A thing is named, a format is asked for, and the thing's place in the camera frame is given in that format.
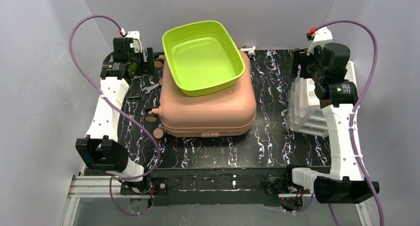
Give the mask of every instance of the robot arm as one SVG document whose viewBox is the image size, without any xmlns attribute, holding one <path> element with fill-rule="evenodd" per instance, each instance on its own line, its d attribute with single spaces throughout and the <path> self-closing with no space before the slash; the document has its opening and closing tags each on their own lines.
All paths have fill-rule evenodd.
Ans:
<svg viewBox="0 0 420 226">
<path fill-rule="evenodd" d="M 102 65 L 101 91 L 121 109 L 130 81 L 136 76 L 154 74 L 153 50 L 147 48 L 146 60 L 138 31 L 114 38 L 113 45 L 114 52 Z M 118 143 L 119 116 L 120 113 L 99 96 L 91 126 L 85 138 L 76 140 L 76 149 L 89 169 L 106 171 L 121 178 L 142 175 L 144 167 L 134 163 L 125 147 Z M 142 180 L 140 177 L 130 182 Z"/>
<path fill-rule="evenodd" d="M 315 94 L 325 117 L 331 146 L 330 174 L 322 174 L 310 168 L 289 166 L 284 184 L 301 186 L 314 193 L 320 203 L 360 203 L 372 196 L 364 175 L 353 153 L 349 135 L 349 119 L 358 99 L 353 82 L 344 79 L 350 50 L 342 44 L 331 43 L 331 32 L 326 28 L 308 33 L 312 40 L 308 49 L 293 53 L 292 76 L 315 83 Z M 355 141 L 360 153 L 356 116 L 352 124 Z M 373 182 L 379 192 L 378 182 Z"/>
</svg>

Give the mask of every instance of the lime green bowl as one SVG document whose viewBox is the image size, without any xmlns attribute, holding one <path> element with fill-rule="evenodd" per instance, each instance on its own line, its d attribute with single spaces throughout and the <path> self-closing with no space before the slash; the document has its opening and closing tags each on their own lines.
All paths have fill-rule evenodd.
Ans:
<svg viewBox="0 0 420 226">
<path fill-rule="evenodd" d="M 223 25 L 208 20 L 164 33 L 163 50 L 176 85 L 188 96 L 202 96 L 234 85 L 245 64 Z"/>
</svg>

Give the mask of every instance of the gray wall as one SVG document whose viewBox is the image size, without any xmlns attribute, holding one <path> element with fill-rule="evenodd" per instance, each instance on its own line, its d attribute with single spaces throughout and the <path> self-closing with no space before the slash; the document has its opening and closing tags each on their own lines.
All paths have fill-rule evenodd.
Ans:
<svg viewBox="0 0 420 226">
<path fill-rule="evenodd" d="M 83 0 L 0 0 L 0 225 L 61 223 L 82 163 L 74 142 L 98 97 L 67 48 L 73 26 L 90 14 Z M 98 79 L 109 45 L 94 21 L 76 35 L 79 61 Z"/>
<path fill-rule="evenodd" d="M 420 194 L 420 3 L 419 0 L 336 0 L 327 21 L 354 19 L 366 24 L 378 41 L 378 62 L 359 112 L 365 165 L 380 183 L 386 225 L 419 225 Z M 372 64 L 372 43 L 358 27 L 331 26 L 335 41 L 350 46 L 358 85 Z M 377 208 L 368 202 L 374 225 Z"/>
<path fill-rule="evenodd" d="M 142 42 L 162 51 L 164 32 L 179 25 L 220 21 L 236 45 L 258 49 L 298 48 L 302 37 L 321 24 L 334 0 L 85 0 L 92 13 L 107 14 L 125 30 L 139 30 Z M 111 44 L 114 27 L 98 21 Z"/>
</svg>

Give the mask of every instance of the table surface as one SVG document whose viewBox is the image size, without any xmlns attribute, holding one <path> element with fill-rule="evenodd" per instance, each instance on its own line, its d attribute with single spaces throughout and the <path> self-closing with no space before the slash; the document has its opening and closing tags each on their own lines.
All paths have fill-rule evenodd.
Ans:
<svg viewBox="0 0 420 226">
<path fill-rule="evenodd" d="M 251 129 L 241 136 L 218 138 L 176 138 L 166 134 L 159 141 L 162 152 L 159 168 L 265 168 L 288 164 L 329 166 L 328 138 L 292 132 L 285 128 L 287 92 L 291 87 L 292 56 L 289 50 L 256 51 L 251 76 L 257 101 L 257 116 Z M 159 81 L 162 69 L 153 76 L 133 80 L 127 96 Z M 144 121 L 145 107 L 159 105 L 160 89 L 140 99 L 124 100 L 122 110 L 152 132 L 161 123 Z M 156 152 L 150 139 L 120 117 L 119 143 L 132 160 L 150 167 Z"/>
</svg>

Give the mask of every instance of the purple cable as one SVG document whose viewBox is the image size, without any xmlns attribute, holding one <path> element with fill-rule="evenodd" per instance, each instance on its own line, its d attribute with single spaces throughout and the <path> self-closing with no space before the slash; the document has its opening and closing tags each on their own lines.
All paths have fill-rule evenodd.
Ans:
<svg viewBox="0 0 420 226">
<path fill-rule="evenodd" d="M 297 210 L 296 213 L 300 213 L 303 210 L 307 209 L 309 207 L 309 205 L 311 205 L 313 199 L 314 199 L 314 194 L 311 195 L 311 199 L 309 200 L 309 202 L 303 208 L 301 208 L 300 210 Z"/>
<path fill-rule="evenodd" d="M 356 104 L 353 107 L 352 112 L 353 113 L 356 113 L 358 107 L 360 106 L 360 103 L 362 102 L 363 98 L 365 97 L 366 92 L 368 91 L 368 88 L 370 86 L 370 83 L 372 82 L 373 74 L 374 74 L 375 68 L 376 68 L 376 61 L 377 61 L 377 57 L 378 57 L 378 44 L 376 42 L 375 35 L 373 34 L 373 32 L 367 26 L 365 26 L 364 24 L 361 24 L 359 22 L 352 21 L 352 20 L 339 20 L 339 21 L 328 22 L 328 23 L 325 23 L 325 24 L 319 26 L 316 30 L 318 30 L 320 28 L 323 28 L 323 27 L 326 27 L 326 26 L 331 25 L 331 24 L 336 24 L 336 23 L 351 23 L 351 24 L 355 24 L 355 25 L 358 25 L 358 26 L 362 27 L 363 29 L 365 29 L 369 33 L 370 37 L 372 38 L 372 42 L 373 42 L 373 62 L 372 62 L 372 68 L 370 69 L 369 77 L 367 78 L 368 80 L 366 81 L 366 86 L 365 86 L 365 88 L 363 88 L 362 93 L 360 94 L 359 99 L 357 100 Z M 353 126 L 354 118 L 355 118 L 355 114 L 351 114 L 350 115 L 350 121 L 349 121 L 349 127 L 350 127 L 350 131 L 349 132 L 350 132 L 350 141 L 352 143 L 353 153 L 356 156 L 358 156 L 359 155 L 359 152 L 358 152 L 357 147 L 356 147 L 356 141 L 355 141 L 355 137 L 354 137 L 354 131 L 351 128 Z M 378 206 L 379 221 L 380 221 L 379 225 L 380 226 L 384 226 L 384 224 L 385 224 L 385 222 L 384 222 L 384 215 L 383 215 L 382 205 L 381 205 L 381 202 L 379 200 L 379 196 L 378 196 L 378 194 L 375 191 L 375 188 L 374 188 L 374 186 L 372 184 L 372 180 L 370 179 L 369 174 L 368 174 L 368 172 L 367 172 L 367 170 L 365 168 L 365 165 L 362 163 L 362 160 L 360 159 L 360 157 L 356 157 L 356 161 L 359 164 L 360 169 L 363 172 L 363 175 L 365 175 L 365 179 L 366 179 L 366 181 L 367 181 L 367 183 L 369 185 L 370 190 L 372 191 L 372 194 L 373 194 L 373 197 L 375 199 L 376 205 Z M 331 214 L 332 214 L 332 216 L 334 218 L 335 215 L 334 215 L 334 212 L 332 211 L 332 207 L 330 207 L 330 211 L 331 211 Z"/>
<path fill-rule="evenodd" d="M 340 222 L 337 219 L 337 216 L 334 213 L 334 210 L 332 209 L 332 205 L 331 204 L 328 204 L 328 207 L 329 207 L 329 211 L 331 212 L 332 219 L 334 220 L 335 225 L 341 226 Z"/>
<path fill-rule="evenodd" d="M 158 165 L 159 165 L 159 163 L 160 163 L 160 148 L 159 148 L 159 144 L 158 144 L 158 142 L 153 138 L 153 136 L 141 125 L 141 124 L 139 124 L 136 120 L 134 120 L 132 117 L 130 117 L 128 114 L 126 114 L 126 113 L 124 113 L 123 111 L 121 111 L 119 108 L 117 108 L 113 103 L 111 103 L 111 101 L 109 101 L 109 99 L 106 97 L 106 96 L 104 96 L 104 93 L 101 91 L 101 88 L 97 85 L 97 84 L 95 84 L 95 82 L 87 75 L 87 73 L 80 67 L 80 65 L 79 65 L 79 63 L 77 62 L 77 60 L 76 60 L 76 57 L 75 57 L 75 55 L 74 55 L 74 51 L 73 51 L 73 37 L 74 37 L 74 34 L 76 33 L 76 30 L 80 27 L 80 25 L 82 25 L 84 22 L 86 22 L 86 21 L 88 21 L 88 20 L 90 20 L 90 19 L 93 19 L 93 18 L 104 18 L 104 19 L 107 19 L 107 20 L 110 20 L 112 23 L 114 23 L 117 27 L 118 27 L 118 30 L 119 31 L 121 31 L 121 26 L 119 26 L 119 24 L 115 21 L 115 20 L 113 20 L 112 18 L 110 18 L 110 17 L 108 17 L 108 16 L 105 16 L 105 15 L 91 15 L 91 16 L 88 16 L 88 17 L 86 17 L 86 18 L 84 18 L 84 19 L 82 19 L 82 20 L 80 20 L 77 24 L 76 24 L 76 26 L 74 26 L 74 28 L 73 28 L 73 30 L 71 31 L 71 33 L 70 33 L 70 37 L 69 37 L 69 39 L 68 39 L 68 49 L 69 49 L 69 51 L 70 51 L 70 56 L 71 56 L 71 59 L 73 60 L 73 62 L 74 62 L 74 64 L 76 65 L 76 67 L 77 67 L 77 69 L 80 71 L 80 73 L 86 78 L 86 80 L 88 80 L 89 81 L 89 83 L 91 83 L 91 85 L 98 91 L 98 93 L 99 93 L 99 95 L 101 95 L 101 96 L 103 96 L 103 99 L 108 103 L 108 105 L 110 105 L 114 110 L 116 110 L 117 112 L 119 112 L 122 116 L 124 116 L 125 118 L 127 118 L 130 122 L 132 122 L 135 126 L 137 126 L 137 127 L 139 127 L 149 138 L 150 138 L 150 140 L 152 141 L 152 143 L 153 143 L 153 145 L 154 145 L 154 147 L 155 147 L 155 150 L 156 150 L 156 153 L 157 153 L 157 157 L 156 157 L 156 160 L 155 160 L 155 164 L 150 168 L 150 170 L 148 170 L 147 172 L 145 172 L 144 174 L 141 174 L 141 175 L 137 175 L 137 176 L 132 176 L 132 177 L 127 177 L 127 178 L 120 178 L 120 177 L 115 177 L 115 176 L 111 176 L 111 178 L 110 178 L 110 180 L 109 180 L 109 194 L 110 194 L 110 196 L 111 196 L 111 200 L 112 200 L 112 202 L 113 202 L 113 204 L 116 206 L 116 208 L 120 211 L 120 212 L 122 212 L 122 213 L 124 213 L 124 214 L 126 214 L 126 215 L 131 215 L 131 216 L 136 216 L 136 215 L 140 215 L 140 214 L 142 214 L 142 213 L 145 213 L 147 210 L 149 210 L 150 208 L 148 208 L 148 209 L 146 209 L 145 211 L 143 211 L 143 212 L 141 212 L 141 213 L 129 213 L 129 212 L 126 212 L 126 211 L 124 211 L 123 209 L 121 209 L 118 205 L 117 205 L 117 203 L 116 203 L 116 201 L 114 200 L 114 197 L 113 197 L 113 195 L 112 195 L 112 180 L 113 179 L 120 179 L 120 180 L 134 180 L 134 179 L 138 179 L 138 178 L 141 178 L 141 177 L 144 177 L 144 176 L 147 176 L 147 175 L 149 175 Z"/>
</svg>

